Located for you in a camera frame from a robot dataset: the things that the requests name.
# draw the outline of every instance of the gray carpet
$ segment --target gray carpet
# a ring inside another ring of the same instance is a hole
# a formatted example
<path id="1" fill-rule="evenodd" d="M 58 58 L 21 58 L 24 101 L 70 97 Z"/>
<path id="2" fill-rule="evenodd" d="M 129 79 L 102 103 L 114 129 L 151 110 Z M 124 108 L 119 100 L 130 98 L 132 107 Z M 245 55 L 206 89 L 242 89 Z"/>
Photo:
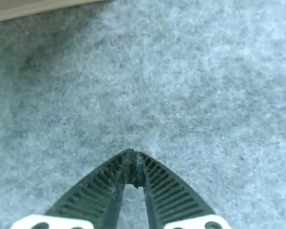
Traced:
<path id="1" fill-rule="evenodd" d="M 0 23 L 0 229 L 123 149 L 235 229 L 286 229 L 286 0 L 114 0 Z M 119 228 L 146 229 L 126 190 Z"/>

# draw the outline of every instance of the wooden baseboard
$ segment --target wooden baseboard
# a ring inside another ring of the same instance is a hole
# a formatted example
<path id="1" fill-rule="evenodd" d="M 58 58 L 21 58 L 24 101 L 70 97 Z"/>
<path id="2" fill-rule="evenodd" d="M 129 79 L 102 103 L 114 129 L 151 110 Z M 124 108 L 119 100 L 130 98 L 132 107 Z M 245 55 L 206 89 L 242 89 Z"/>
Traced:
<path id="1" fill-rule="evenodd" d="M 0 21 L 10 20 L 18 17 L 27 16 L 34 13 L 56 10 L 59 8 L 69 7 L 73 5 L 85 4 L 102 0 L 40 0 L 23 6 L 16 6 L 0 10 Z"/>

